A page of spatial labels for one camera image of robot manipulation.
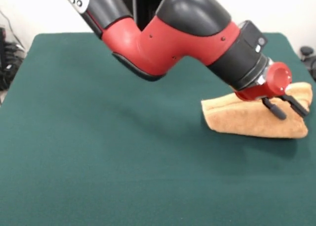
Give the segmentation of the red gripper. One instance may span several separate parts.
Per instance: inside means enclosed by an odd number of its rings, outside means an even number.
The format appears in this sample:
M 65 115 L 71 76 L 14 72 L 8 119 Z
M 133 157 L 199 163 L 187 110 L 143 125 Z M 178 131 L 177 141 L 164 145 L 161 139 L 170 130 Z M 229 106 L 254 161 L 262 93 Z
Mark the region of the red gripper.
M 309 112 L 297 99 L 285 94 L 285 90 L 292 83 L 292 73 L 288 66 L 282 62 L 270 65 L 261 75 L 254 86 L 247 87 L 235 94 L 241 100 L 262 99 L 263 105 L 278 119 L 286 119 L 287 115 L 269 98 L 280 96 L 280 99 L 290 104 L 290 107 L 301 117 L 306 117 Z

